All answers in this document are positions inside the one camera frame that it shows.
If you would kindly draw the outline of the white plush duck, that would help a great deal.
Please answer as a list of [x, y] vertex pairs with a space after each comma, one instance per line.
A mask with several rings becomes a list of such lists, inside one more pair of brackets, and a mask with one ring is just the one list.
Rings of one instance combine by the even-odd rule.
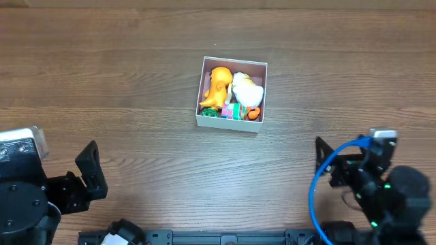
[[237, 102], [248, 109], [248, 119], [256, 120], [260, 115], [260, 104], [264, 97], [264, 88], [256, 85], [246, 73], [237, 72], [233, 75], [232, 92]]

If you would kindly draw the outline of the pastel rubik's cube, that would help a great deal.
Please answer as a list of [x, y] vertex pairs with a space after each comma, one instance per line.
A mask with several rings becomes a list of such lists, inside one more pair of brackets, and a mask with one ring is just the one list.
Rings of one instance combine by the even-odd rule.
[[245, 120], [248, 110], [240, 103], [224, 104], [221, 109], [221, 117], [231, 120]]

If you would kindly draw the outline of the green round disc toy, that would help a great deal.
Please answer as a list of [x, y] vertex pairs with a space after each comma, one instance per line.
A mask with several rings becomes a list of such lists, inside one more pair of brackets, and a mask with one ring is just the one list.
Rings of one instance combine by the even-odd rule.
[[219, 112], [212, 108], [203, 108], [201, 111], [202, 116], [208, 116], [208, 117], [218, 117]]

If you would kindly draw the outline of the orange dinosaur toy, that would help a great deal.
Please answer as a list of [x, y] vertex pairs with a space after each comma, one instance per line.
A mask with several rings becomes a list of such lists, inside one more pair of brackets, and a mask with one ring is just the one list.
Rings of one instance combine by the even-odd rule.
[[216, 67], [210, 74], [210, 88], [205, 92], [205, 100], [199, 102], [200, 106], [218, 110], [224, 106], [228, 96], [227, 87], [231, 85], [233, 76], [226, 67]]

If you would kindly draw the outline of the yellow rattle drum toy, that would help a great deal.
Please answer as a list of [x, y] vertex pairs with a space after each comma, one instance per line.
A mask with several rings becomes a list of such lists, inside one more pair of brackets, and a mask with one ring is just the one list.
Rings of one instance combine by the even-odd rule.
[[232, 85], [233, 85], [232, 82], [228, 84], [228, 93], [224, 101], [226, 105], [229, 105], [232, 100]]

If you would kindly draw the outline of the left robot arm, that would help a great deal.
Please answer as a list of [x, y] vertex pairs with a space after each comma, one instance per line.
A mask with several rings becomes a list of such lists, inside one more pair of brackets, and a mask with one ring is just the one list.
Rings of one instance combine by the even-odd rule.
[[1, 143], [2, 244], [51, 244], [63, 215], [86, 212], [92, 201], [106, 198], [108, 184], [96, 142], [75, 162], [80, 176], [69, 171], [49, 178], [35, 140]]

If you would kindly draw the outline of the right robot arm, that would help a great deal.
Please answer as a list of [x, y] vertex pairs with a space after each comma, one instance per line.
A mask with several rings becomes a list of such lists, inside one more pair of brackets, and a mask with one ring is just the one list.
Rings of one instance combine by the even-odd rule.
[[[420, 226], [432, 206], [430, 182], [415, 168], [390, 166], [396, 143], [395, 136], [360, 135], [332, 149], [317, 137], [308, 201], [318, 244], [425, 244]], [[349, 187], [371, 230], [358, 230], [345, 221], [318, 221], [315, 190], [325, 173], [330, 173], [332, 187]]]

